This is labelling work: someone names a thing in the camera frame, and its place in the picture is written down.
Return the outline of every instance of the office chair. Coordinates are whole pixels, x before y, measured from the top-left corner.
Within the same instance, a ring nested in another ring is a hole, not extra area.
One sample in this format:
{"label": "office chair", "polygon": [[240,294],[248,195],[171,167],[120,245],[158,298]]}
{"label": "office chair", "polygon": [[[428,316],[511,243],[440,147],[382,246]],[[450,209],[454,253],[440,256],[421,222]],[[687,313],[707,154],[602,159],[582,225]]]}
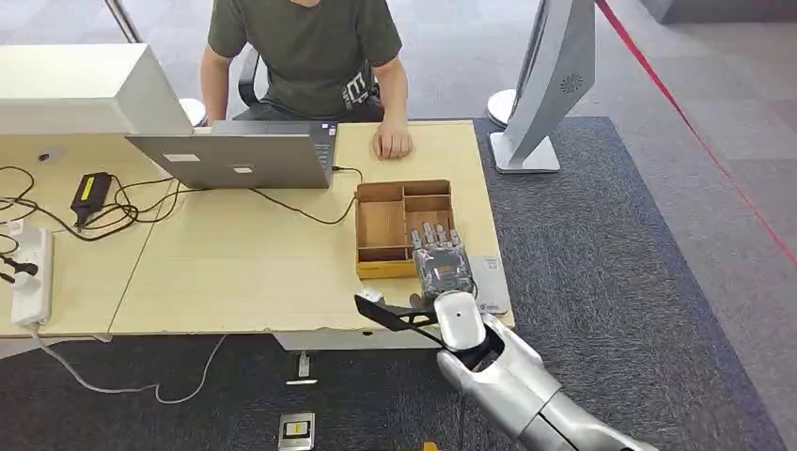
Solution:
{"label": "office chair", "polygon": [[[238,95],[247,107],[260,103],[260,97],[255,92],[255,77],[258,75],[259,63],[260,53],[255,48],[250,48],[243,58],[241,78],[238,79]],[[379,83],[374,85],[374,95],[379,97]]]}

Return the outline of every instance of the gray carpet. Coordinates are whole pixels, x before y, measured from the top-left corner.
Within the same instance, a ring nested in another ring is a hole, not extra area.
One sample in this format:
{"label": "gray carpet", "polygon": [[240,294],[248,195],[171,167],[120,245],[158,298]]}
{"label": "gray carpet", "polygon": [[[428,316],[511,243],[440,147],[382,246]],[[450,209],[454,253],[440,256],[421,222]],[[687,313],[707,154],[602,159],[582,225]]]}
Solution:
{"label": "gray carpet", "polygon": [[[477,121],[519,333],[569,395],[662,449],[784,446],[728,345],[631,157],[606,118],[565,120],[563,170],[500,176]],[[190,392],[216,337],[123,337],[57,348],[97,384]],[[318,449],[513,449],[451,393],[433,352],[324,352],[321,383],[284,385],[269,336],[233,336],[205,390],[179,406],[84,391],[40,351],[0,361],[0,443],[39,449],[275,449],[278,417],[319,416]],[[460,414],[463,413],[464,428]]]}

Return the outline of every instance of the red rope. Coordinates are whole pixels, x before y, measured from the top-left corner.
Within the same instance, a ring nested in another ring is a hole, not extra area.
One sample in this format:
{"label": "red rope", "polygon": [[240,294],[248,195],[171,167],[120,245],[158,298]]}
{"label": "red rope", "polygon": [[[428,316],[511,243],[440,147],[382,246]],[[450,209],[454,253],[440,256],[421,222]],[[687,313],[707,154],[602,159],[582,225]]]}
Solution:
{"label": "red rope", "polygon": [[761,223],[761,225],[764,227],[767,234],[770,236],[770,238],[772,238],[777,247],[779,247],[780,250],[783,251],[786,257],[791,261],[791,263],[793,263],[794,266],[797,267],[797,257],[794,255],[794,253],[791,252],[789,246],[786,244],[785,241],[783,241],[782,238],[780,238],[777,232],[774,231],[774,229],[767,222],[767,220],[764,219],[760,210],[758,210],[758,207],[756,207],[756,205],[753,203],[750,197],[742,190],[742,187],[739,186],[739,183],[736,181],[736,179],[733,177],[730,171],[725,167],[724,164],[722,164],[722,162],[717,158],[716,154],[711,149],[711,147],[709,147],[709,145],[706,143],[706,141],[703,140],[703,138],[700,136],[697,130],[695,130],[695,127],[693,127],[692,122],[690,122],[689,119],[686,117],[686,115],[683,113],[683,109],[681,109],[680,105],[675,100],[672,93],[664,84],[662,79],[659,78],[659,75],[656,74],[656,71],[650,65],[648,59],[639,49],[639,46],[637,46],[636,43],[633,41],[631,35],[628,34],[628,30],[625,28],[625,26],[623,26],[623,24],[617,18],[617,15],[611,9],[611,7],[609,7],[608,3],[606,3],[606,0],[596,0],[596,3],[598,4],[598,8],[600,8],[601,11],[603,11],[603,15],[606,16],[606,19],[608,19],[609,23],[615,28],[617,34],[620,36],[623,42],[625,42],[625,45],[628,47],[628,50],[631,51],[636,60],[639,61],[639,64],[642,66],[642,68],[648,73],[650,79],[653,80],[653,83],[659,87],[659,89],[662,91],[662,94],[664,94],[667,100],[675,108],[680,118],[683,119],[683,122],[686,124],[687,127],[689,127],[689,130],[692,132],[695,138],[697,138],[697,142],[700,143],[700,146],[702,146],[706,150],[706,153],[709,154],[709,157],[711,157],[711,161],[714,162],[714,165],[717,166],[720,172],[722,172],[725,175],[725,177],[728,179],[728,181],[730,181],[730,184],[733,186],[733,189],[736,191],[739,197],[742,198],[742,201],[744,201],[747,207],[750,208],[750,210],[758,219],[758,222]]}

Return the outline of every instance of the laptop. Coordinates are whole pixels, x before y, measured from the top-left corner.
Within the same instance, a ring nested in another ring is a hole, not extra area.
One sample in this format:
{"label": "laptop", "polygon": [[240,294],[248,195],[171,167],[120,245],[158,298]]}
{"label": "laptop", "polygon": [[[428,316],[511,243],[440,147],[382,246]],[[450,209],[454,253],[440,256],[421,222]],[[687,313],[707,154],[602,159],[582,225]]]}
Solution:
{"label": "laptop", "polygon": [[193,189],[324,189],[332,180],[337,125],[218,121],[210,133],[127,140]]}

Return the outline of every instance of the chair armrest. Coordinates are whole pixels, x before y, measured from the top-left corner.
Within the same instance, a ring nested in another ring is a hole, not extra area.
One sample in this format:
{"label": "chair armrest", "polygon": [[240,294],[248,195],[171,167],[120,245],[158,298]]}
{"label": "chair armrest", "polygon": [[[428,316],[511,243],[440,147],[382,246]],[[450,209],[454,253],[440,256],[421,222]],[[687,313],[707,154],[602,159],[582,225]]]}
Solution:
{"label": "chair armrest", "polygon": [[249,50],[243,60],[241,78],[238,80],[238,95],[241,96],[246,106],[253,106],[260,103],[258,94],[255,93],[255,75],[258,74],[258,63],[260,54],[254,48]]}

